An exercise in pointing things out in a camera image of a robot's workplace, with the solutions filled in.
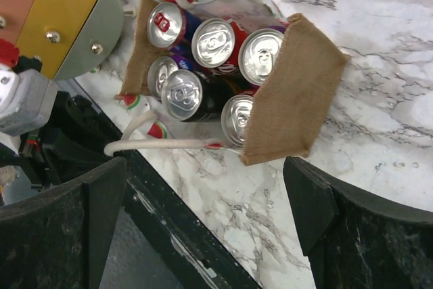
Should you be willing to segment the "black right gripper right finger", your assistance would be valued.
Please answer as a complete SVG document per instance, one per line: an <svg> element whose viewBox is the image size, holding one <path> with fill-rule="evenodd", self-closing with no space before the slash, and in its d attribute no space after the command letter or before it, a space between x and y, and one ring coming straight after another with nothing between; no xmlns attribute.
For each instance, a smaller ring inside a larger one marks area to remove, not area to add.
<svg viewBox="0 0 433 289"><path fill-rule="evenodd" d="M316 288L431 288L432 213L341 181L301 158L283 178Z"/></svg>

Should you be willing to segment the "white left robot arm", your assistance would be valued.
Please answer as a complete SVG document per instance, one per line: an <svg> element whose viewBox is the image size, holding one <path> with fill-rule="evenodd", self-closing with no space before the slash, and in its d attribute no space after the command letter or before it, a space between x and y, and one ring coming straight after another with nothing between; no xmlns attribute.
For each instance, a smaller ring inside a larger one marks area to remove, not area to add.
<svg viewBox="0 0 433 289"><path fill-rule="evenodd" d="M1 39L1 205L17 167L39 190L47 187L40 131L49 122L58 87L42 67L39 58L20 55L14 44Z"/></svg>

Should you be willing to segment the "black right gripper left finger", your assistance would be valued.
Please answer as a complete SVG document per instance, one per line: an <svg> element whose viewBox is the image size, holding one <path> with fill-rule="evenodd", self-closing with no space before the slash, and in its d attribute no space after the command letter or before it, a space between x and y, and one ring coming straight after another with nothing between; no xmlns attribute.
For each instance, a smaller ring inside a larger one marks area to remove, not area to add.
<svg viewBox="0 0 433 289"><path fill-rule="evenodd" d="M99 288L127 185L127 161L1 207L2 288Z"/></svg>

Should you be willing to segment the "black soda can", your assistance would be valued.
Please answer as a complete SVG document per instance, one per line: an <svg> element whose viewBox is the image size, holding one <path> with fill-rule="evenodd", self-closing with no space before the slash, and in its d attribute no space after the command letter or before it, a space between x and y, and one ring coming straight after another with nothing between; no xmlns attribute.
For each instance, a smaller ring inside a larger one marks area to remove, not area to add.
<svg viewBox="0 0 433 289"><path fill-rule="evenodd" d="M160 97L164 109L175 120L213 122L221 118L224 105L240 91L227 78L177 70L166 79Z"/></svg>

